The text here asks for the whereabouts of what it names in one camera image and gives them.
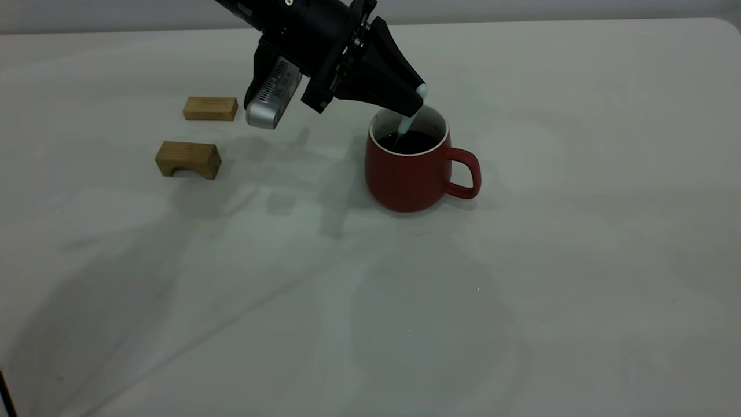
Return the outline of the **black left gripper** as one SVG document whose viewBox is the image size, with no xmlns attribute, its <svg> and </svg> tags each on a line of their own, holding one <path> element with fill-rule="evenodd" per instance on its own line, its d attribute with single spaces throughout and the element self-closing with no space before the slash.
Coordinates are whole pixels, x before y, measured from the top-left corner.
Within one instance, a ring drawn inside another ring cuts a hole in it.
<svg viewBox="0 0 741 417">
<path fill-rule="evenodd" d="M 376 5 L 376 1 L 350 5 L 256 1 L 255 27 L 262 37 L 255 53 L 255 88 L 262 86 L 281 57 L 310 78 L 302 102 L 318 113 L 335 97 L 411 117 L 423 106 L 427 88 L 402 54 L 387 22 L 381 17 L 367 22 Z M 361 46 L 360 63 L 339 81 L 344 54 Z"/>
</svg>

